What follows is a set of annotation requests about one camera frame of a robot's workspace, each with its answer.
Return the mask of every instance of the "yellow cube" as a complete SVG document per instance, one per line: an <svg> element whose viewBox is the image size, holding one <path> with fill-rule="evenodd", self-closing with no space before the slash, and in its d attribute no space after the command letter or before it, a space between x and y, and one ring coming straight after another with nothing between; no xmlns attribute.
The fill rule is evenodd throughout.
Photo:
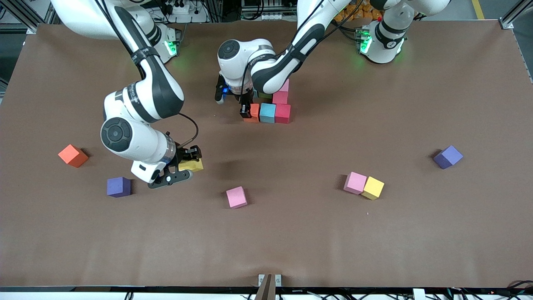
<svg viewBox="0 0 533 300"><path fill-rule="evenodd" d="M376 178L368 176L367 182L365 184L365 188L363 188L363 192L361 195L369 198L370 200L376 200L379 195L381 195L381 190L383 190L383 186L385 184Z"/></svg>
<svg viewBox="0 0 533 300"><path fill-rule="evenodd" d="M199 159L199 161L182 161L177 165L177 169L179 171L191 170L197 172L203 170L204 165L201 163L201 159Z"/></svg>

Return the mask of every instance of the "green led light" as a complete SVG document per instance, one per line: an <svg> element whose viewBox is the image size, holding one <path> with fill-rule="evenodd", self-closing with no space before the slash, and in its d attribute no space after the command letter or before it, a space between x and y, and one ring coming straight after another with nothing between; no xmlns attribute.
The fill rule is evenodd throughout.
<svg viewBox="0 0 533 300"><path fill-rule="evenodd" d="M364 42L361 43L361 53L367 53L370 44L372 44L371 36L369 36Z"/></svg>
<svg viewBox="0 0 533 300"><path fill-rule="evenodd" d="M176 50L176 43L175 42L167 42L167 41L165 41L165 46L167 48L168 54L170 54L171 56L176 55L177 50Z"/></svg>

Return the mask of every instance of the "floor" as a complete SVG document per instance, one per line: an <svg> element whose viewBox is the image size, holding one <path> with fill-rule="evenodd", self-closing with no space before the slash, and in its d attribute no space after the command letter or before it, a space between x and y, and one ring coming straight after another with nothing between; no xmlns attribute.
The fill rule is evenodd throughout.
<svg viewBox="0 0 533 300"><path fill-rule="evenodd" d="M452 0L438 15L425 20L476 20L498 19L503 16L518 0ZM522 50L524 62L533 68L533 8L514 21L514 33ZM9 81L18 59L25 35L0 34L0 78Z"/></svg>

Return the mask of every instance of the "pink cube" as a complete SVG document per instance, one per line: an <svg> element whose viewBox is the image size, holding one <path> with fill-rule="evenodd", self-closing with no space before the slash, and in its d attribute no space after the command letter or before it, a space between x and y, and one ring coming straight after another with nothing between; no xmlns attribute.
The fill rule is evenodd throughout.
<svg viewBox="0 0 533 300"><path fill-rule="evenodd" d="M230 208L239 208L248 204L248 202L246 202L246 196L244 195L244 189L242 186L226 191L226 195L228 195Z"/></svg>
<svg viewBox="0 0 533 300"><path fill-rule="evenodd" d="M287 80L285 81L285 83L283 84L283 86L281 87L281 89L279 90L280 92L288 92L289 91L289 79L287 78Z"/></svg>
<svg viewBox="0 0 533 300"><path fill-rule="evenodd" d="M288 124L290 121L290 105L276 104L276 113L274 114L275 123Z"/></svg>
<svg viewBox="0 0 533 300"><path fill-rule="evenodd" d="M365 188L366 179L367 177L364 175L351 172L344 184L344 190L359 195Z"/></svg>
<svg viewBox="0 0 533 300"><path fill-rule="evenodd" d="M275 92L272 95L272 104L287 104L289 98L289 92Z"/></svg>

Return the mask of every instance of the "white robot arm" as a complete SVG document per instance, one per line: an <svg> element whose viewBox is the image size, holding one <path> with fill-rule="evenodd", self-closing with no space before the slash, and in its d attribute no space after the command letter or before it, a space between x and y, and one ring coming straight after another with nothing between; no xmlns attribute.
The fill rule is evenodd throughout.
<svg viewBox="0 0 533 300"><path fill-rule="evenodd" d="M401 51L404 36L413 21L415 10L430 16L441 12L450 0L370 0L379 10L385 10L381 21L363 26L361 54L378 64L390 62Z"/></svg>
<svg viewBox="0 0 533 300"><path fill-rule="evenodd" d="M123 7L135 19L137 24L157 50L161 60L166 63L176 55L174 48L176 30L163 24L155 24L141 3L130 0L106 0L108 5ZM116 40L118 36L100 11L95 0L52 0L54 9L61 21L79 35L99 40Z"/></svg>
<svg viewBox="0 0 533 300"><path fill-rule="evenodd" d="M168 133L163 134L150 127L151 123L180 113L183 91L127 9L116 2L94 0L94 3L132 54L133 62L145 74L144 79L106 96L102 143L118 156L133 160L132 173L150 187L190 179L192 172L189 170L172 176L159 175L163 170L167 173L171 163L177 166L181 160L201 158L199 148L184 149L184 145L176 144Z"/></svg>
<svg viewBox="0 0 533 300"><path fill-rule="evenodd" d="M300 68L324 37L331 20L349 3L350 0L299 1L298 30L279 57L276 57L272 44L264 39L250 42L228 40L220 46L220 75L231 92L241 96L243 117L246 117L246 106L251 102L252 87L266 94L281 89L285 80Z"/></svg>

